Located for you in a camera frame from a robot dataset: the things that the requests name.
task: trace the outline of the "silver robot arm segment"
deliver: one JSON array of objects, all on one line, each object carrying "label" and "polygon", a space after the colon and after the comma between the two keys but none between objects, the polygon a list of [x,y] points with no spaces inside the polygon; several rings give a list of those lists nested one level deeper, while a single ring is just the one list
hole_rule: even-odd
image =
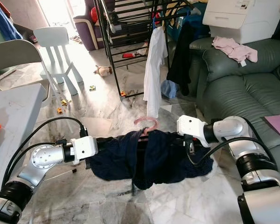
[{"label": "silver robot arm segment", "polygon": [[[177,121],[177,131],[199,139],[204,147],[257,136],[247,121],[237,116],[208,125],[182,115]],[[270,152],[251,140],[238,139],[228,145],[242,178],[244,193],[238,197],[238,204],[244,224],[280,224],[280,173]]]},{"label": "silver robot arm segment", "polygon": [[41,145],[34,149],[28,164],[21,167],[0,191],[0,224],[16,224],[22,211],[56,164],[79,163],[98,153],[96,139],[86,136],[58,146]]}]

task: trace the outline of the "pink hanger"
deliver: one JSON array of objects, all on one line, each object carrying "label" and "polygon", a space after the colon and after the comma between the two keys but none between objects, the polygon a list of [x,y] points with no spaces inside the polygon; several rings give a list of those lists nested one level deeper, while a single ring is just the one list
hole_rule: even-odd
[{"label": "pink hanger", "polygon": [[142,137],[142,136],[148,136],[148,132],[151,132],[151,131],[153,131],[153,130],[155,130],[155,129],[157,129],[157,128],[159,127],[159,122],[158,122],[158,120],[155,119],[155,118],[151,118],[151,117],[140,117],[140,118],[138,118],[138,119],[136,119],[136,120],[134,121],[134,124],[136,125],[136,124],[138,124],[140,121],[144,121],[144,120],[153,121],[153,122],[154,122],[154,126],[145,128],[144,131],[143,131],[143,134],[142,134],[140,137]]}]

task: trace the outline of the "white shirt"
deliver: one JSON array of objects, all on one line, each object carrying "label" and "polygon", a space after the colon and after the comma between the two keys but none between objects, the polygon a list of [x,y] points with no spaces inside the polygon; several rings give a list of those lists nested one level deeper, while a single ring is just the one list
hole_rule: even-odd
[{"label": "white shirt", "polygon": [[145,66],[144,97],[147,101],[147,116],[158,118],[161,105],[160,66],[168,56],[162,27],[153,30]]}]

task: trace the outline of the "white table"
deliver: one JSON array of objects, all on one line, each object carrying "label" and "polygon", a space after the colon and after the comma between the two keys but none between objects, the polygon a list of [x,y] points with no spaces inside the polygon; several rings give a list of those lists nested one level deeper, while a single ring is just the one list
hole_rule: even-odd
[{"label": "white table", "polygon": [[0,92],[0,188],[11,157],[34,128],[44,94],[41,84]]}]

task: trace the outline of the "white printer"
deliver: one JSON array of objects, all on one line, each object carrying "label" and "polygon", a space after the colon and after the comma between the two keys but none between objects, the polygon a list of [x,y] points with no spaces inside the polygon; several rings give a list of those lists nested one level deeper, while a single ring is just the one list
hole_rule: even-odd
[{"label": "white printer", "polygon": [[271,38],[280,19],[280,0],[209,0],[203,24],[212,37],[249,43]]}]

